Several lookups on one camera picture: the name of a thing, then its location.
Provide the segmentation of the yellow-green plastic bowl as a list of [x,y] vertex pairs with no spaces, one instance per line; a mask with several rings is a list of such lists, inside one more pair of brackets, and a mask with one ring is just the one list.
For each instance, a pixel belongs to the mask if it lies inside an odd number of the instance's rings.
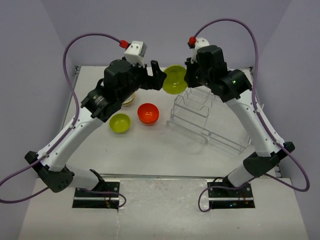
[[163,90],[171,95],[178,95],[187,88],[187,83],[184,80],[186,68],[181,65],[171,65],[164,72],[166,78],[163,82]]
[[126,133],[131,126],[131,119],[127,114],[117,113],[109,121],[110,129],[116,134]]

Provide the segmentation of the white patterned bowl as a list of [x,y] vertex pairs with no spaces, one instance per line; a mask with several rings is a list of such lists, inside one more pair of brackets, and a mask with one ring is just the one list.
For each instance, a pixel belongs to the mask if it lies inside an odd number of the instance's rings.
[[129,96],[123,103],[123,106],[129,106],[130,104],[132,104],[132,102],[135,100],[136,98],[136,93],[133,93],[131,96]]

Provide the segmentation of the orange plastic bowl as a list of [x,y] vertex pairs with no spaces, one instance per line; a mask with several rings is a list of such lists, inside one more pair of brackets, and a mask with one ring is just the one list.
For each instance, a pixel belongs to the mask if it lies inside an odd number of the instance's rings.
[[158,117],[145,117],[145,116],[141,116],[139,118],[140,122],[145,125],[145,126],[152,126],[155,125],[156,122],[158,121]]
[[137,109],[138,119],[141,116],[145,116],[146,118],[159,118],[160,112],[156,105],[152,103],[143,103]]

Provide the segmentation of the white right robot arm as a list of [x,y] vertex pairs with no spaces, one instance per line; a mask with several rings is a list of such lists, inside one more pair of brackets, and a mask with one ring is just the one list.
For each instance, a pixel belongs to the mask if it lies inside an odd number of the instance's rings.
[[252,101],[252,84],[239,69],[228,70],[223,51],[216,45],[197,43],[192,46],[193,55],[185,61],[184,80],[189,88],[205,86],[218,96],[237,116],[254,146],[254,153],[224,178],[223,191],[233,197],[241,186],[273,169],[288,153],[295,150],[290,141],[280,136],[272,139],[259,120],[259,115],[273,130],[262,109]]

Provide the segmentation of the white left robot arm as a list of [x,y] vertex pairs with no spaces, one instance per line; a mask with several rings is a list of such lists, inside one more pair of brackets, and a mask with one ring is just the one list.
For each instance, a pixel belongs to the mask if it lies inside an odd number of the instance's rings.
[[93,169],[82,170],[67,161],[83,141],[122,108],[122,104],[138,89],[159,91],[167,77],[157,61],[151,61],[152,75],[147,67],[132,65],[124,58],[116,59],[104,70],[96,87],[82,100],[78,115],[65,126],[54,140],[38,152],[29,151],[25,160],[54,193],[67,187],[86,189],[92,196],[103,193],[104,180]]

